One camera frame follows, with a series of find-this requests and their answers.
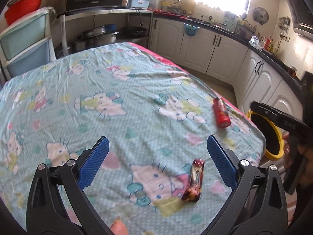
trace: blue hanging basket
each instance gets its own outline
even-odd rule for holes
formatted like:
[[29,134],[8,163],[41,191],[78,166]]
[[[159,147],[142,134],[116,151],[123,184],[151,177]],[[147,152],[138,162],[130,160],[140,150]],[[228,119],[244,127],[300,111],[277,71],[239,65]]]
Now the blue hanging basket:
[[198,31],[198,29],[200,27],[198,26],[191,26],[189,24],[184,24],[185,25],[185,33],[188,35],[188,36],[194,36],[196,34],[196,32]]

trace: blue gripper pad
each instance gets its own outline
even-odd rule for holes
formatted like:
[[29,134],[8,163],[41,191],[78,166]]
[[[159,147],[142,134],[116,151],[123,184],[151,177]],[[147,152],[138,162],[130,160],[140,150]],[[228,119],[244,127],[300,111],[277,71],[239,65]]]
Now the blue gripper pad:
[[109,140],[104,137],[79,170],[78,186],[81,190],[90,186],[103,160],[109,152]]
[[237,183],[237,170],[228,158],[225,150],[218,143],[216,138],[211,135],[207,141],[208,152],[217,167],[224,183],[226,186],[235,189],[238,185]]

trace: red plastic bowl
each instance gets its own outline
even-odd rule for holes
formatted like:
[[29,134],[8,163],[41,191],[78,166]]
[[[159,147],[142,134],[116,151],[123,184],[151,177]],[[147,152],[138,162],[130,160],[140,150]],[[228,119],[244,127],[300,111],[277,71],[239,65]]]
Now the red plastic bowl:
[[40,4],[41,0],[20,0],[14,3],[4,13],[7,24],[10,25],[26,14],[38,10]]

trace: range hood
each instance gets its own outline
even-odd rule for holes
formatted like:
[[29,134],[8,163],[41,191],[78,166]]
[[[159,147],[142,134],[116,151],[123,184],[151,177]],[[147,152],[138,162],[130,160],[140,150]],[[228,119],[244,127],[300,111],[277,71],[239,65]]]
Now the range hood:
[[294,31],[313,40],[313,0],[287,0]]

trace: human thumb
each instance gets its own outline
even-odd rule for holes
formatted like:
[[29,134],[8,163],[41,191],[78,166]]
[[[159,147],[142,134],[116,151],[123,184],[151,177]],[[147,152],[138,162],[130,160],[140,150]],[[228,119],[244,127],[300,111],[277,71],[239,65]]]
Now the human thumb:
[[114,220],[113,224],[111,225],[111,231],[115,235],[128,235],[127,227],[124,225],[124,223],[122,223],[120,217],[117,217]]

